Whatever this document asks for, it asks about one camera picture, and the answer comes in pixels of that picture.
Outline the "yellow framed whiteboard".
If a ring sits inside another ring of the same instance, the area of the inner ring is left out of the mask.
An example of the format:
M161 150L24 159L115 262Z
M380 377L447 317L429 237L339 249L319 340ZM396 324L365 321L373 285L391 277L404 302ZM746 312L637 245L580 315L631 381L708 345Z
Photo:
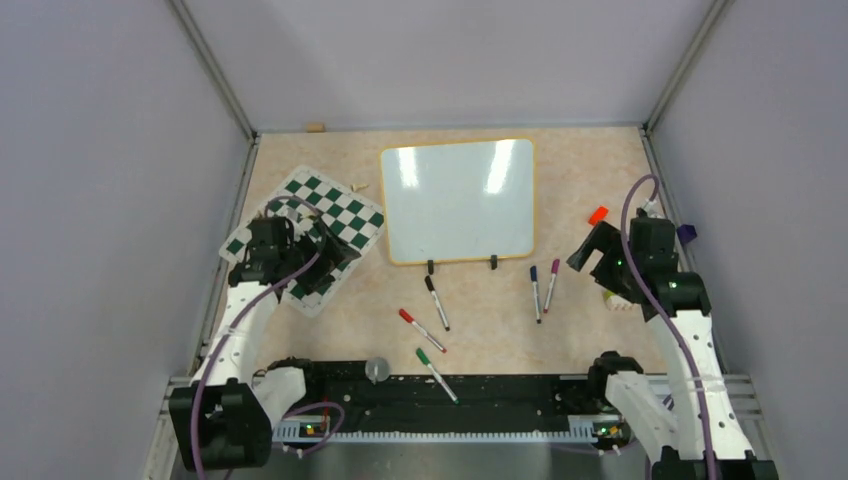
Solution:
M532 140L386 148L379 167L393 264L522 258L534 252Z

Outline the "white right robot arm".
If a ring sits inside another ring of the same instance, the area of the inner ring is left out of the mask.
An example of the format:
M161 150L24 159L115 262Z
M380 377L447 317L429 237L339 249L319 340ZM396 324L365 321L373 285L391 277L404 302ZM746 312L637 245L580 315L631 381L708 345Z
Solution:
M587 400L624 417L653 479L775 479L775 463L758 457L740 426L716 355L705 284L680 269L675 235L667 219L637 217L628 232L600 221L568 258L581 271L600 252L590 274L641 308L666 362L671 396L665 405L634 358L608 351L589 369Z

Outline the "blue capped marker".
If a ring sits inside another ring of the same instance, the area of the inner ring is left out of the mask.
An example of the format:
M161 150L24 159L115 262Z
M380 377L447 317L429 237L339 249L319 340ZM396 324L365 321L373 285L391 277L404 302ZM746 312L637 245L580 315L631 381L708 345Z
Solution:
M535 321L537 324L542 323L542 308L539 292L538 271L535 265L529 268L529 275L532 286L533 306L535 311Z

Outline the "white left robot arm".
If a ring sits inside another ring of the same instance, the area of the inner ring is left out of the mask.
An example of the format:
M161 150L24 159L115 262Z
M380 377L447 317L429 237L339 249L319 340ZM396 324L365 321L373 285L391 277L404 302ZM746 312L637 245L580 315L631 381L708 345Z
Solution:
M320 386L296 367L278 367L255 384L255 363L272 314L291 283L307 292L329 286L357 250L319 216L301 230L290 219L258 217L227 279L226 309L190 384L168 401L180 455L199 478L210 471L267 463L276 424L290 408L308 413Z

